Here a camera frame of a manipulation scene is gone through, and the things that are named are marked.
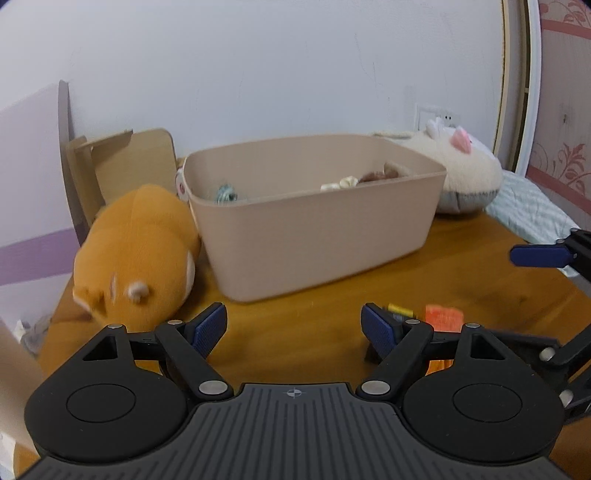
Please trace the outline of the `orange hamster plush toy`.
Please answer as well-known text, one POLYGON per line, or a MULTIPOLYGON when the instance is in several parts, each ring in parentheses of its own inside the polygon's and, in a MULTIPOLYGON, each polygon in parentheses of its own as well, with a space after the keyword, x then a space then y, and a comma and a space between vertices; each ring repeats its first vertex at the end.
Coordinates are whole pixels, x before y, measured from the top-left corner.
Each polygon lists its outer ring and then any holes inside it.
POLYGON ((43 372, 53 373, 107 325, 141 333, 173 319, 193 287, 199 252, 189 206, 162 187, 144 185, 105 207, 52 315, 43 372))

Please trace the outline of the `brown plush item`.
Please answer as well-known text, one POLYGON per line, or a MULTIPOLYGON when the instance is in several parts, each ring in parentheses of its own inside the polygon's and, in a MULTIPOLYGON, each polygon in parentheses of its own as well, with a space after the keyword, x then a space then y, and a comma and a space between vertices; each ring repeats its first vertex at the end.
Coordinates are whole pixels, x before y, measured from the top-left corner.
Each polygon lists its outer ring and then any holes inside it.
POLYGON ((377 181, 386 181, 409 177, 411 175, 413 175, 413 171, 410 168, 392 161, 388 161, 384 163, 382 171, 370 172, 366 175, 363 175, 359 182, 370 183, 377 181))

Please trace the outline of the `small white red plush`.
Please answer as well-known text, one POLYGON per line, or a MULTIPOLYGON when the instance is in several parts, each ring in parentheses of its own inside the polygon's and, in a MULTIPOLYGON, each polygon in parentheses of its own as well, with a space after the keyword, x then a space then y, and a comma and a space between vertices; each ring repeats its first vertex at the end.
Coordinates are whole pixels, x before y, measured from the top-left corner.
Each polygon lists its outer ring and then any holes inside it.
POLYGON ((178 168, 175 174, 175 186, 176 186, 176 194, 177 197, 185 202, 189 202, 189 195, 187 193, 184 176, 183 176, 183 169, 178 168))

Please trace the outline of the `small black box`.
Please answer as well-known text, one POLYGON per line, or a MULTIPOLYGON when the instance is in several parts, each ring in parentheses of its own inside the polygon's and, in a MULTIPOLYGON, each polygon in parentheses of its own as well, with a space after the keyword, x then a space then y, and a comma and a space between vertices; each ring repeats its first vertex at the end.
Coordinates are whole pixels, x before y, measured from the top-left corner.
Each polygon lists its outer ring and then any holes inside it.
POLYGON ((375 303, 363 305, 361 328, 370 342, 365 359, 375 365, 381 363, 406 335, 406 322, 415 319, 413 314, 391 312, 375 303))

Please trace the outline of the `white door frame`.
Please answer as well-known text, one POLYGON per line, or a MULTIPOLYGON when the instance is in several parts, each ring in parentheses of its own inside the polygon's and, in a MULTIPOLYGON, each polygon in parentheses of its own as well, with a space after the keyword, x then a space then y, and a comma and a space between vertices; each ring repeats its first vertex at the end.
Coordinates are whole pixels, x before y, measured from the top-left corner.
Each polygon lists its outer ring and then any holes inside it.
POLYGON ((501 99, 493 152, 524 177, 533 151, 542 77, 542 29, 536 1, 503 1, 501 99))

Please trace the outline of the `cream cloth scrunchie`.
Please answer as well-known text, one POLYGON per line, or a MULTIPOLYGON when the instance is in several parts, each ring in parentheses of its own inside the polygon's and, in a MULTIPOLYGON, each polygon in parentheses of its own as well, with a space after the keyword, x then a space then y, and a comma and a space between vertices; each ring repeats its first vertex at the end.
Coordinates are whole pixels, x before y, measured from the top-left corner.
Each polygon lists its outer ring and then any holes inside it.
POLYGON ((342 179, 339 179, 338 182, 322 184, 321 190, 322 190, 322 192, 325 192, 325 191, 351 189, 351 188, 355 188, 356 185, 358 185, 358 183, 359 183, 358 178, 356 178, 355 176, 348 176, 348 177, 344 177, 342 179))

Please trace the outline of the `wooden board stand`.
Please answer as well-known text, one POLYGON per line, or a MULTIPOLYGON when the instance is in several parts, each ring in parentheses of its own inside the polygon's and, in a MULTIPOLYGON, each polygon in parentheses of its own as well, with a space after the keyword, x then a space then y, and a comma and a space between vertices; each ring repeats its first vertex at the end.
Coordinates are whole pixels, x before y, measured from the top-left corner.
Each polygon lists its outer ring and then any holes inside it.
POLYGON ((103 207, 144 184, 176 192, 174 145, 163 128, 95 140, 80 136, 66 145, 65 162, 84 230, 103 207))

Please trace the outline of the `lilac white headboard panel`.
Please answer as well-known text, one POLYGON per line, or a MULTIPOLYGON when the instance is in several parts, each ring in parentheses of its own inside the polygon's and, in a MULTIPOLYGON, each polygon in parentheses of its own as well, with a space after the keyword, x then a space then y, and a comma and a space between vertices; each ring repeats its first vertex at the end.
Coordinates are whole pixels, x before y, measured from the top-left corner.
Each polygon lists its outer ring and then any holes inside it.
POLYGON ((1 318, 10 327, 53 313, 85 232, 69 141, 63 81, 1 111, 1 318))

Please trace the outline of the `beige plastic storage bin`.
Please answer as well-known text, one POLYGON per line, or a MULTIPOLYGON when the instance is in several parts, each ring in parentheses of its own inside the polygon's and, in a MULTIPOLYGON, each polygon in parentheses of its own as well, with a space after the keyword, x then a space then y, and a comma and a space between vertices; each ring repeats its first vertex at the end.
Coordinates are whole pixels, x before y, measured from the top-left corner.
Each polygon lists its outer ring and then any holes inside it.
POLYGON ((363 135, 288 137, 190 154, 183 176, 219 290, 238 302, 287 294, 369 270, 420 249, 446 177, 430 158, 363 135), (409 177, 325 191, 382 171, 409 177), (238 200, 215 203, 223 184, 238 200))

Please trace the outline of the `white sheep plush toy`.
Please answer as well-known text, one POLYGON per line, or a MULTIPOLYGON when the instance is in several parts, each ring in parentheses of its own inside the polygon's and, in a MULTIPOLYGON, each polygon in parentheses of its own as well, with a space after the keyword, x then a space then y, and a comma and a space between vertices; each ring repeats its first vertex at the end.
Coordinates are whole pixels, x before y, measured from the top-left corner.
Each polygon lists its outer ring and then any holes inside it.
POLYGON ((448 127, 440 117, 417 132, 377 132, 443 165, 447 171, 437 212, 471 214, 483 210, 500 192, 503 169, 498 158, 464 128, 448 127))

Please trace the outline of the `light blue quilted bedding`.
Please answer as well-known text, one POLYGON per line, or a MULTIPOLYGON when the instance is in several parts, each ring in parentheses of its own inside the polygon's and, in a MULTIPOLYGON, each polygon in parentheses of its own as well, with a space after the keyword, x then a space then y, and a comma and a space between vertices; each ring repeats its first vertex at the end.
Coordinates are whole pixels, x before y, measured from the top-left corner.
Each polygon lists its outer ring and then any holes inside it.
MULTIPOLYGON (((502 170, 498 185, 481 194, 485 212, 528 244, 555 244, 579 225, 532 181, 502 170)), ((556 268, 567 278, 572 268, 556 268)))

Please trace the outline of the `white wall socket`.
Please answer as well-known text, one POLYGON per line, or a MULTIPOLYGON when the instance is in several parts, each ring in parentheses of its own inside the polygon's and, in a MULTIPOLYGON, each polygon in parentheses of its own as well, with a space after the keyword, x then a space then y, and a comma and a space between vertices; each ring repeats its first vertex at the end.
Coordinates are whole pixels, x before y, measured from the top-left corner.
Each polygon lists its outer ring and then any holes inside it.
POLYGON ((461 116, 444 107, 417 103, 415 105, 415 130, 422 131, 427 127, 430 120, 441 120, 441 123, 449 128, 456 128, 461 125, 461 116))

